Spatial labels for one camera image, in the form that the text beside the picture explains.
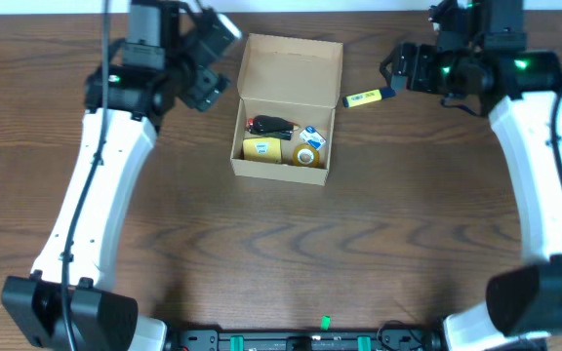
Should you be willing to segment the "yellow highlighter with blue cap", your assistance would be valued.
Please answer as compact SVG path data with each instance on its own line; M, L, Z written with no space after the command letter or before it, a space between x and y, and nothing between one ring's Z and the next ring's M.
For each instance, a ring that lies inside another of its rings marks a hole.
M346 96L342 99L342 104L346 108L353 108L387 98L394 98L395 96L396 92L394 90L388 87L382 87L371 91Z

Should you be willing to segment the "black teardrop tape dispenser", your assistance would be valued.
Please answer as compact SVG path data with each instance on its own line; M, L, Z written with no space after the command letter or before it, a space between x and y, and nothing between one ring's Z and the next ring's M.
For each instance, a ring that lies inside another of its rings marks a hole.
M258 115L250 122L250 128L257 133L290 132L295 124L281 117Z

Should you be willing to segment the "cardboard box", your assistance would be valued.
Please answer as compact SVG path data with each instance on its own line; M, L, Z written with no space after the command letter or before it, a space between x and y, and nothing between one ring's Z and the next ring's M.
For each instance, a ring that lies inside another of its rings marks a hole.
M263 34L251 34L241 63L240 97L230 162L238 176L323 185L330 170L336 106L340 97L343 45ZM280 164L247 161L243 140L257 138L247 121L258 115L281 117L300 127L281 140ZM304 144L300 132L314 127L325 139L316 168L297 167L293 154Z

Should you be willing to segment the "yellow sticky note pad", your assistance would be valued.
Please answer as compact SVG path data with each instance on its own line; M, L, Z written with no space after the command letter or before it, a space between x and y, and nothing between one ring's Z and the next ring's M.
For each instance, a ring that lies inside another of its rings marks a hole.
M247 161L280 164L282 162L281 140L274 137L245 138L243 157Z

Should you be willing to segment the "small white blue eraser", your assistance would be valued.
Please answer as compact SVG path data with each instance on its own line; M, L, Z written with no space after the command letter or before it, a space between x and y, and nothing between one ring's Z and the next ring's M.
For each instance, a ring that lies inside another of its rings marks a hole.
M306 126L300 132L300 138L316 151L319 151L326 144L326 139L312 126Z

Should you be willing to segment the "yellow tape roll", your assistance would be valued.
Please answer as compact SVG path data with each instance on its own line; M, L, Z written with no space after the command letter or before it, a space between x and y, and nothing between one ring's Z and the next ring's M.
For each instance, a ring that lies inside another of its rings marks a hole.
M309 144L301 144L294 150L293 164L297 167L316 168L319 161L319 151Z

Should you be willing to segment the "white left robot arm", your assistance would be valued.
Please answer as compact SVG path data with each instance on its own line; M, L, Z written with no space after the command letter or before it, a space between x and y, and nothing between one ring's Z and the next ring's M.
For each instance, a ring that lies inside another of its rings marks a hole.
M47 243L27 277L10 276L2 305L51 350L177 350L167 323L114 292L124 219L165 115L177 102L208 110L228 86L212 66L238 40L226 15L182 1L134 1L125 38L101 39L85 83L74 171Z

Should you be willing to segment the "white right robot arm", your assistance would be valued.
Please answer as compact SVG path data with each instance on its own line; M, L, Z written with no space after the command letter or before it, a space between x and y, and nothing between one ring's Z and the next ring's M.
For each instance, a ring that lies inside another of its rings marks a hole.
M562 65L531 50L519 1L445 0L429 8L434 44L404 42L381 63L394 90L438 95L479 115L499 140L521 228L521 267L484 300L425 331L423 350L542 350L562 334Z

